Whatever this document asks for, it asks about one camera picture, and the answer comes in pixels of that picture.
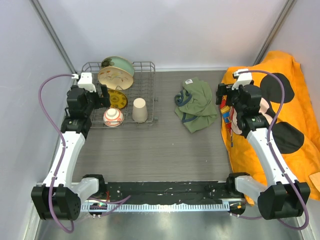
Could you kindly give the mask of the yellow patterned small plate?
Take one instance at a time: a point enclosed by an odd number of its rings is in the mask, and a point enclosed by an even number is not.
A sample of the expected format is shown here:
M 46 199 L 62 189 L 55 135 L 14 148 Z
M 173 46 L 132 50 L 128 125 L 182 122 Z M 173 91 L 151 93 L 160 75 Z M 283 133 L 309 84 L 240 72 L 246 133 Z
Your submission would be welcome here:
M 127 106 L 128 98 L 123 92 L 119 90 L 109 89 L 108 94 L 111 108 L 117 108 L 121 110 Z

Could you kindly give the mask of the cream bird plate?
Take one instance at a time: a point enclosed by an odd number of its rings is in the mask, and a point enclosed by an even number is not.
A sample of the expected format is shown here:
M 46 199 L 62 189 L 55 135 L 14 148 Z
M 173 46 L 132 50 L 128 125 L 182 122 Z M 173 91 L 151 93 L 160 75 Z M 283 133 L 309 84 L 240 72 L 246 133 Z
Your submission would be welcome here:
M 111 90 L 126 90 L 134 83 L 133 77 L 127 71 L 113 66 L 101 69 L 97 79 L 100 84 L 106 85 Z

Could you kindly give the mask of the beige tumbler cup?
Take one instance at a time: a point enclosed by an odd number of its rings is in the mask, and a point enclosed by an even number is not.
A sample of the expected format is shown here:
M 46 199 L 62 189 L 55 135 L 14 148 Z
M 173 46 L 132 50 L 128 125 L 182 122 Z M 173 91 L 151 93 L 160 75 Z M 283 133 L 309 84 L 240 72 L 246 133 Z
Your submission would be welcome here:
M 148 118 L 146 101 L 143 98 L 136 98 L 133 101 L 132 119 L 137 123 L 144 123 Z

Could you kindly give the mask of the green flower plate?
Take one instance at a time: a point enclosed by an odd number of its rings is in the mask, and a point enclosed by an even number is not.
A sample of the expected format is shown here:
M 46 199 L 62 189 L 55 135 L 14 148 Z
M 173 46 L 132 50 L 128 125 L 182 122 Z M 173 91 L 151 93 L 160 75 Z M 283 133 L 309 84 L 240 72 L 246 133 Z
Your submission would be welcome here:
M 109 56 L 105 58 L 101 62 L 100 67 L 101 68 L 116 67 L 128 72 L 132 77 L 134 76 L 134 73 L 135 73 L 133 64 L 121 56 Z

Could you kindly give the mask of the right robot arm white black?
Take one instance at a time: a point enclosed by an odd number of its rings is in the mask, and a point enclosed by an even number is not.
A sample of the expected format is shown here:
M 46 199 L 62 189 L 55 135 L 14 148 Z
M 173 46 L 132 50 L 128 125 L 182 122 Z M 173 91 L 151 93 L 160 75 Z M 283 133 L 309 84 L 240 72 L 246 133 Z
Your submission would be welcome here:
M 276 146 L 269 122 L 260 112 L 261 89 L 253 84 L 233 87 L 220 83 L 216 104 L 220 105 L 223 97 L 235 111 L 235 124 L 254 149 L 267 180 L 263 185 L 247 173 L 237 173 L 226 184 L 226 193 L 233 198 L 240 194 L 250 197 L 265 220 L 308 217 L 310 188 L 298 181 Z

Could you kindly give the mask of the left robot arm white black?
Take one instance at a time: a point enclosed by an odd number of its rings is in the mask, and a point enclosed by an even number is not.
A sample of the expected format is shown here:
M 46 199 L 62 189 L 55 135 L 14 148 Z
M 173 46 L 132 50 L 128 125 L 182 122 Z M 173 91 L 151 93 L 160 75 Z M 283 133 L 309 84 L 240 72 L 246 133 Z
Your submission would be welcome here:
M 96 90 L 73 85 L 67 92 L 67 113 L 59 129 L 60 144 L 51 169 L 40 186 L 33 187 L 31 199 L 42 220 L 76 220 L 81 205 L 90 197 L 102 199 L 107 192 L 101 174 L 86 174 L 72 184 L 76 162 L 92 126 L 91 113 L 108 107 L 109 100 Z

